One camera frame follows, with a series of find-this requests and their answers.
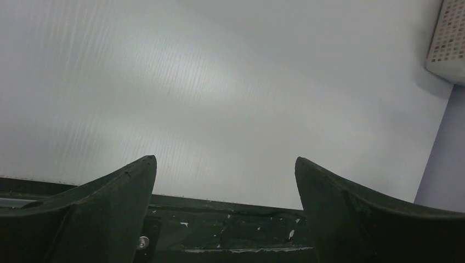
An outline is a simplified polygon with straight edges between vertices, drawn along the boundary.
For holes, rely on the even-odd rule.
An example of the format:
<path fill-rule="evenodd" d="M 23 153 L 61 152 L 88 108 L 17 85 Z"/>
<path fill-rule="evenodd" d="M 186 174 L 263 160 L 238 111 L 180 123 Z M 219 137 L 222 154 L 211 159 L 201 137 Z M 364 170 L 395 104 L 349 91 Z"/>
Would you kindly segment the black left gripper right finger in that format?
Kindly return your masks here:
<path fill-rule="evenodd" d="M 318 262 L 464 262 L 464 214 L 382 194 L 299 157 L 295 178 Z"/>

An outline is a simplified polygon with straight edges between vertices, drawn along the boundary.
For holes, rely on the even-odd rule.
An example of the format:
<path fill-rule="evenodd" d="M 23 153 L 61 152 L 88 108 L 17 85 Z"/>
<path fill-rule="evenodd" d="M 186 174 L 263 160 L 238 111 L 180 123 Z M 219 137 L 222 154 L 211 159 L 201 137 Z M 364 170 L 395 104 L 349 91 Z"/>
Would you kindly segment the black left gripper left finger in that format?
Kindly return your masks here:
<path fill-rule="evenodd" d="M 91 182 L 1 210 L 1 262 L 132 262 L 156 179 L 144 156 Z"/>

